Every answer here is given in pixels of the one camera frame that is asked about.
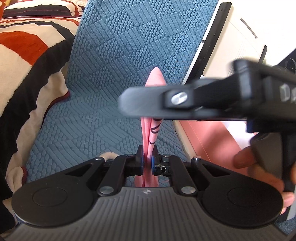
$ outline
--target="silver screw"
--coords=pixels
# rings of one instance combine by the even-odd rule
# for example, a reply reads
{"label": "silver screw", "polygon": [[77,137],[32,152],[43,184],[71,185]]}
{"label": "silver screw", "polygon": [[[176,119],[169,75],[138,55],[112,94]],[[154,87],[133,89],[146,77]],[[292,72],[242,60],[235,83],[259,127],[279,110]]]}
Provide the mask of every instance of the silver screw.
{"label": "silver screw", "polygon": [[114,189],[113,187],[110,187],[110,186],[104,186],[104,187],[101,187],[99,191],[100,193],[103,193],[103,194],[110,194],[114,192]]}
{"label": "silver screw", "polygon": [[188,95],[185,92],[180,92],[172,97],[171,102],[174,105],[179,105],[184,103],[187,100],[187,98]]}
{"label": "silver screw", "polygon": [[201,157],[201,156],[194,156],[193,158],[194,158],[194,160],[198,161],[198,160],[200,160],[202,157]]}
{"label": "silver screw", "polygon": [[181,188],[181,191],[182,191],[182,193],[185,193],[185,194],[192,194],[196,191],[196,189],[191,186],[185,186],[185,187]]}

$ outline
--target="human hand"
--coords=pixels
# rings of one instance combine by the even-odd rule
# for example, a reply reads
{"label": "human hand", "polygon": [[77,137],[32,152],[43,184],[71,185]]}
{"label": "human hand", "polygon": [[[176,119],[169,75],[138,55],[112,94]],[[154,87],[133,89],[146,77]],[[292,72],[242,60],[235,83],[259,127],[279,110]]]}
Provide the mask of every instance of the human hand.
{"label": "human hand", "polygon": [[[281,214],[283,214],[287,207],[291,206],[294,202],[294,193],[284,192],[284,182],[281,179],[278,179],[272,174],[266,172],[261,166],[259,166],[259,164],[256,163],[250,146],[244,148],[233,157],[233,165],[238,169],[247,167],[248,175],[250,177],[272,185],[281,193],[284,201],[284,207]],[[291,181],[296,184],[296,163],[291,169],[290,178]]]}

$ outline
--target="blue quilted fabric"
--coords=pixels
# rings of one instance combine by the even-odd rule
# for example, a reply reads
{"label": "blue quilted fabric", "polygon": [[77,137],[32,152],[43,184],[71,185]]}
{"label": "blue quilted fabric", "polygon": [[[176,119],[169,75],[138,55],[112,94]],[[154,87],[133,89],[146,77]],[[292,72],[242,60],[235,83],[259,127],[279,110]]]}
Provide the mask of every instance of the blue quilted fabric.
{"label": "blue quilted fabric", "polygon": [[[27,163],[28,181],[103,152],[135,153],[141,123],[118,112],[117,98],[144,85],[156,66],[168,84],[180,84],[217,2],[89,0],[70,58],[71,97],[49,110]],[[156,145],[161,154],[186,159],[170,121],[163,122]]]}

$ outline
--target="red and black pattern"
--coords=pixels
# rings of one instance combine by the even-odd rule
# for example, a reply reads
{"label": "red and black pattern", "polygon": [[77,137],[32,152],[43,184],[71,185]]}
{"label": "red and black pattern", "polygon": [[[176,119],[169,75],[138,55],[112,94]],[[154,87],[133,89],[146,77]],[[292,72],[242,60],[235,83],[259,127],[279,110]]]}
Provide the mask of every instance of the red and black pattern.
{"label": "red and black pattern", "polygon": [[[0,62],[0,95],[2,90],[8,96],[6,102],[0,101],[0,213],[5,210],[2,200],[12,196],[5,175],[13,154],[18,151],[21,128],[30,112],[37,108],[39,92],[50,76],[69,61],[84,10],[66,0],[24,0],[5,8],[1,19],[3,1],[0,0],[0,51],[5,53],[10,68],[15,66],[16,73],[8,72]],[[15,87],[5,90],[5,82],[11,80]],[[68,96],[66,92],[52,103]],[[3,216],[1,219],[7,224],[14,223],[9,222],[7,215],[8,219]],[[8,226],[0,225],[0,233]]]}

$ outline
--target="pink cloth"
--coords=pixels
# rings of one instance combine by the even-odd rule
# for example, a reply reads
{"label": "pink cloth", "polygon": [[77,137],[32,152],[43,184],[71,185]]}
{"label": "pink cloth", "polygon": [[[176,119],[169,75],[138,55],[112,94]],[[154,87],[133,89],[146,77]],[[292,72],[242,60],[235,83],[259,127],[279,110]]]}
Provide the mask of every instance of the pink cloth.
{"label": "pink cloth", "polygon": [[247,168],[236,169],[232,159],[241,148],[222,121],[180,121],[196,155],[216,165],[247,175]]}
{"label": "pink cloth", "polygon": [[[158,67],[155,67],[146,82],[145,86],[166,85],[163,74]],[[144,174],[135,177],[136,187],[159,187],[158,178],[151,172],[151,157],[154,143],[160,129],[162,120],[149,117],[141,117],[143,146],[144,146]]]}

